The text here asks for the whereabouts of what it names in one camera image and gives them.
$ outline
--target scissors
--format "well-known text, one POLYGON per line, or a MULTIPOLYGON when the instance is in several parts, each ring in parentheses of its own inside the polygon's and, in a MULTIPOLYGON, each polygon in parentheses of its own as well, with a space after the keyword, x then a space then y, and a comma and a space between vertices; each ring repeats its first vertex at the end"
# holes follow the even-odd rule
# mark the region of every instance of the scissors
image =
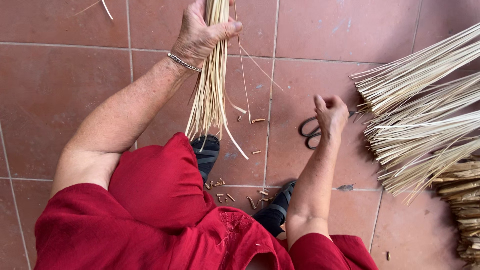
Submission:
MULTIPOLYGON (((349 112, 348 112, 348 118, 352 117, 354 114, 355 114, 355 111, 349 111, 349 112)), ((312 138, 314 138, 314 137, 317 137, 317 136, 322 135, 322 132, 318 132, 318 133, 317 133, 317 131, 320 130, 320 126, 318 125, 318 126, 317 126, 312 132, 310 132, 310 133, 304 133, 304 132, 303 132, 303 128, 305 127, 305 125, 306 125, 308 122, 310 122, 310 121, 312 121, 312 120, 315 120, 315 119, 317 119, 316 116, 310 117, 310 118, 308 118, 307 120, 303 121, 302 124, 301 124, 300 127, 299 127, 299 132, 300 132, 300 134, 301 134, 302 136, 304 136, 304 137, 307 137, 307 139, 305 140, 305 145, 306 145, 308 148, 313 149, 313 150, 315 150, 317 147, 316 147, 316 146, 311 146, 311 145, 310 145, 310 140, 311 140, 312 138)))

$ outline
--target woman's right hand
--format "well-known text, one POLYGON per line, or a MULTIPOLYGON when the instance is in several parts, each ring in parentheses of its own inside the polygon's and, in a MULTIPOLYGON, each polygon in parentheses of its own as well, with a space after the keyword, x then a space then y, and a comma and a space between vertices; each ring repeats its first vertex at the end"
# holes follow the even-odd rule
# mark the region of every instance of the woman's right hand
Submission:
POLYGON ((345 103, 335 95, 327 98, 315 95, 314 102, 322 138, 340 137, 349 115, 345 103))

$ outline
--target black scissor handle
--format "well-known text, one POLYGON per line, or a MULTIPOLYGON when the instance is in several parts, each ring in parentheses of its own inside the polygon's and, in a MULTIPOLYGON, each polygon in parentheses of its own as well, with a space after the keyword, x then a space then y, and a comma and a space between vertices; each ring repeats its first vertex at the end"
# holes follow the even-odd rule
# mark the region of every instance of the black scissor handle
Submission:
POLYGON ((308 134, 303 132, 303 128, 305 127, 305 125, 308 124, 308 122, 310 122, 312 120, 315 120, 315 119, 317 119, 317 118, 315 116, 313 116, 313 117, 310 117, 307 120, 303 121, 302 124, 300 124, 299 132, 302 136, 310 137, 310 136, 314 135, 317 131, 320 130, 320 126, 318 125, 312 132, 310 132, 308 134))

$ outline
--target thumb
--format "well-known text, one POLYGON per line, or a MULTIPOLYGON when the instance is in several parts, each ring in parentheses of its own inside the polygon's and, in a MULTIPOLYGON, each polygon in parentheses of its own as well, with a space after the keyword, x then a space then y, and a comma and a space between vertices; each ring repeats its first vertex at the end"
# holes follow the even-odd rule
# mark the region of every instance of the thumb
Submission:
POLYGON ((324 101, 324 99, 323 99, 320 95, 315 95, 315 97, 313 98, 313 100, 315 101, 315 107, 316 107, 318 110, 326 109, 325 101, 324 101))
POLYGON ((215 43, 238 35, 242 28, 243 25, 241 22, 221 23, 209 26, 212 36, 215 39, 215 43))

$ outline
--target tiled floor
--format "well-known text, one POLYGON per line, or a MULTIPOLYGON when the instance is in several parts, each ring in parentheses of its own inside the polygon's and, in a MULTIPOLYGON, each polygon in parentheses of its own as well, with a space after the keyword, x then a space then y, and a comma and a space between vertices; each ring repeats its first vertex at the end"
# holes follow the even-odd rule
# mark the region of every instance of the tiled floor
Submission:
MULTIPOLYGON (((80 122, 112 93, 139 78, 168 52, 192 0, 100 2, 0 1, 0 265, 32 269, 34 224, 45 207, 60 151, 80 122), (90 9, 77 14, 86 7, 90 9)), ((361 99, 348 75, 425 48, 480 21, 476 0, 237 0, 245 49, 284 89, 244 58, 253 118, 227 106, 229 126, 246 161, 225 137, 211 179, 226 186, 227 204, 254 213, 246 196, 296 178, 311 151, 297 128, 313 116, 313 94, 340 95, 349 109, 361 99)), ((227 90, 246 107, 239 49, 229 49, 227 90)), ((480 61, 465 67, 480 69, 480 61)), ((195 78, 190 78, 138 139, 164 144, 184 131, 195 78)), ((380 269, 459 269, 448 206, 424 192, 410 206, 382 193, 378 164, 365 148, 364 126, 350 120, 342 136, 331 233, 362 238, 380 269), (391 261, 386 260, 386 252, 391 261)))

